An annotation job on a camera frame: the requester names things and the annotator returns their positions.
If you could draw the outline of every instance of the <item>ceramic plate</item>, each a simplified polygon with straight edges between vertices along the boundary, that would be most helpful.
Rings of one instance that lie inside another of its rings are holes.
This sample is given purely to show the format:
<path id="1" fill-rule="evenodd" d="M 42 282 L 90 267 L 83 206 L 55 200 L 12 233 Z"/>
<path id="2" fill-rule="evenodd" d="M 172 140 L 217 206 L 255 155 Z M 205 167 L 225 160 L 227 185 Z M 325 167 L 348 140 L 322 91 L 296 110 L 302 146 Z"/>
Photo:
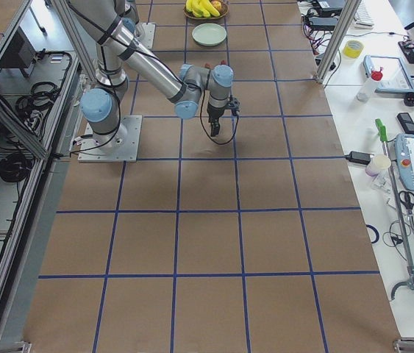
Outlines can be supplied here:
<path id="1" fill-rule="evenodd" d="M 201 46 L 217 46 L 226 39 L 226 30 L 218 24 L 201 24 L 193 29 L 192 37 Z"/>

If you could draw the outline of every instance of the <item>keyboard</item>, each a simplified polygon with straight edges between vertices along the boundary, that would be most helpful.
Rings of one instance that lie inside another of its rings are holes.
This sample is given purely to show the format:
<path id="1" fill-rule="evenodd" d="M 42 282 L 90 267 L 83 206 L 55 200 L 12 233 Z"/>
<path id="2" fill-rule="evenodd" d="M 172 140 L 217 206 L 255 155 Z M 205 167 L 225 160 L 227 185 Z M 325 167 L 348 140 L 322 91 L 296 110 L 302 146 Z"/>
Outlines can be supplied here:
<path id="1" fill-rule="evenodd" d="M 367 8 L 365 7 L 365 3 L 362 0 L 354 16 L 354 27 L 372 29 L 374 28 L 374 26 L 374 20 L 368 14 Z"/>

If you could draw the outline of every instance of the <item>tape roll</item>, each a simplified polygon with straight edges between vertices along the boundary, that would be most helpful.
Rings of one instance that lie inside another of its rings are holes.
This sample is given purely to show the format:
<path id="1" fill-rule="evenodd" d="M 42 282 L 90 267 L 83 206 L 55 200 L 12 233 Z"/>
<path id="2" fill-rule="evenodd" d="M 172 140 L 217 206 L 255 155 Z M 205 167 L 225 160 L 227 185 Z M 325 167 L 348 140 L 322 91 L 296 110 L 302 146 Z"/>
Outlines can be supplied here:
<path id="1" fill-rule="evenodd" d="M 359 42 L 358 40 L 349 40 L 346 43 L 346 46 L 344 46 L 343 53 L 347 57 L 351 57 L 352 59 L 355 59 L 360 55 L 360 53 L 363 50 L 363 44 Z"/>

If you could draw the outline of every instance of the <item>black device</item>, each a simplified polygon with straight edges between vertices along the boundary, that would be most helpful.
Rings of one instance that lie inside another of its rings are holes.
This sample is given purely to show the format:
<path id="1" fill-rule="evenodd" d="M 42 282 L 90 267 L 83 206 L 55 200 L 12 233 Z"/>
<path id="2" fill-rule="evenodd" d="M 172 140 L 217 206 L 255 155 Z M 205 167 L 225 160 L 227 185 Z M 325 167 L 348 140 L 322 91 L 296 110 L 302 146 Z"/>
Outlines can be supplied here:
<path id="1" fill-rule="evenodd" d="M 398 42 L 398 45 L 408 63 L 414 64 L 414 42 L 412 40 L 402 40 Z"/>
<path id="2" fill-rule="evenodd" d="M 414 121 L 409 113 L 399 113 L 396 118 L 398 119 L 405 133 L 414 135 Z"/>
<path id="3" fill-rule="evenodd" d="M 353 162 L 356 164 L 363 164 L 363 165 L 369 164 L 372 157 L 373 157 L 372 154 L 364 153 L 364 152 L 356 152 L 356 151 L 351 151 L 351 153 L 346 155 L 346 159 L 349 162 Z"/>
<path id="4" fill-rule="evenodd" d="M 34 56 L 34 47 L 22 28 L 18 27 L 0 59 L 0 68 L 28 68 Z"/>
<path id="5" fill-rule="evenodd" d="M 324 53 L 319 54 L 317 57 L 315 57 L 315 63 L 317 66 L 319 66 L 319 64 L 321 64 L 321 60 L 323 59 Z M 336 63 L 333 61 L 331 66 L 329 67 L 329 71 L 332 71 L 336 68 Z"/>
<path id="6" fill-rule="evenodd" d="M 305 24 L 313 31 L 333 31 L 338 20 L 333 17 L 304 17 Z"/>
<path id="7" fill-rule="evenodd" d="M 346 0 L 314 0 L 312 5 L 320 17 L 334 17 L 340 15 Z"/>

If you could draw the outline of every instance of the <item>white table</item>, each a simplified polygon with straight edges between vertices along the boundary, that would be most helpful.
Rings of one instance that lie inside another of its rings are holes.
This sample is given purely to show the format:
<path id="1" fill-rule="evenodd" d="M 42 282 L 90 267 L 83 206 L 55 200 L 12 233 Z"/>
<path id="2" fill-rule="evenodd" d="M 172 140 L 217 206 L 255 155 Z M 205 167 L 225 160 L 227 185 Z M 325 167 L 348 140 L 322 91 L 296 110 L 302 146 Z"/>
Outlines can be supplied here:
<path id="1" fill-rule="evenodd" d="M 375 22 L 375 27 L 369 31 L 351 27 L 349 28 L 349 34 L 365 32 L 404 33 L 403 26 L 387 0 L 365 0 L 365 5 Z M 403 133 L 396 120 L 396 114 L 409 112 L 414 120 L 414 107 L 404 106 L 402 97 L 394 98 L 393 96 L 393 98 L 389 98 L 388 95 L 376 94 L 368 103 L 361 103 L 356 100 L 355 95 L 365 81 L 362 66 L 363 56 L 365 54 L 375 54 L 403 57 L 398 47 L 401 36 L 369 34 L 360 38 L 346 37 L 341 48 L 348 39 L 360 40 L 365 46 L 364 51 L 357 59 L 350 59 L 342 55 L 340 68 L 326 87 L 326 96 L 345 153 L 352 150 L 382 153 L 382 144 L 379 141 L 374 120 L 376 118 L 382 119 L 387 127 L 388 138 L 392 139 L 397 134 Z M 410 73 L 414 75 L 414 65 L 407 64 L 407 67 Z M 365 222 L 375 226 L 382 235 L 383 232 L 388 230 L 390 223 L 397 219 L 396 211 L 387 205 L 387 200 L 393 198 L 392 194 L 373 187 L 373 179 L 365 174 L 364 167 L 349 163 L 349 170 Z M 398 232 L 399 226 L 396 225 L 393 229 Z M 414 259 L 413 236 L 410 236 L 410 246 Z M 393 286 L 397 282 L 409 278 L 406 262 L 403 261 L 395 249 L 386 246 L 381 239 L 373 247 L 388 298 L 390 298 Z M 399 247 L 401 247 L 400 251 L 404 253 L 402 245 Z M 390 305 L 401 336 L 414 337 L 414 291 L 407 287 L 399 288 L 395 300 Z"/>

